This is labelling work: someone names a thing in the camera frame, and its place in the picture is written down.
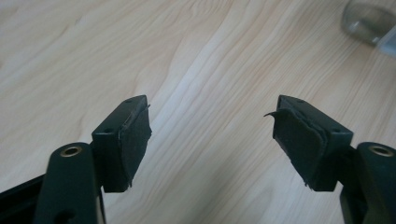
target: clear glass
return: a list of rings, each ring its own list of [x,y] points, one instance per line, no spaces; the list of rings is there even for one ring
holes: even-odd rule
[[[396,26],[396,0],[350,0],[343,14],[344,31],[376,46]]]

